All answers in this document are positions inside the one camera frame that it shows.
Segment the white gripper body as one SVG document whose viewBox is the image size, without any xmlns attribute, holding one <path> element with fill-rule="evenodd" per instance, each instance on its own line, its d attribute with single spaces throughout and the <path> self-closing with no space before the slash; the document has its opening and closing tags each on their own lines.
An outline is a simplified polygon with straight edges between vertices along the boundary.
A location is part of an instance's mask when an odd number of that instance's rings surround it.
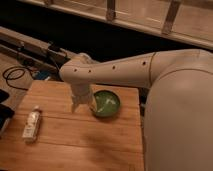
<svg viewBox="0 0 213 171">
<path fill-rule="evenodd" d="M 89 84 L 72 84 L 72 101 L 74 104 L 91 104 L 93 92 Z"/>
</svg>

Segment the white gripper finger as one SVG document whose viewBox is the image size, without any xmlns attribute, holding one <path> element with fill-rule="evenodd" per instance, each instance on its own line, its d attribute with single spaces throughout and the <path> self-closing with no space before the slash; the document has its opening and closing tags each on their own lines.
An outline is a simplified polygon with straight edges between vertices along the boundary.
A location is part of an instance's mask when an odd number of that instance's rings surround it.
<svg viewBox="0 0 213 171">
<path fill-rule="evenodd" d="M 71 112 L 75 113 L 76 109 L 79 107 L 79 103 L 72 103 Z"/>
<path fill-rule="evenodd" d="M 95 112 L 97 111 L 97 103 L 95 99 L 92 99 L 92 101 L 89 103 L 89 108 L 92 111 L 95 111 Z"/>
</svg>

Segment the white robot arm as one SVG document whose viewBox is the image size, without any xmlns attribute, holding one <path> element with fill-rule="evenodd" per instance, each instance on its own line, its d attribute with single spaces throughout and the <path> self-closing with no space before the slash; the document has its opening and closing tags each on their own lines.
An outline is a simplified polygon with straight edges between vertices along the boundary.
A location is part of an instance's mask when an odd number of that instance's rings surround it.
<svg viewBox="0 0 213 171">
<path fill-rule="evenodd" d="M 93 102 L 93 83 L 149 90 L 145 171 L 213 171 L 212 52 L 170 50 L 102 63 L 80 53 L 59 74 L 71 85 L 73 108 Z"/>
</svg>

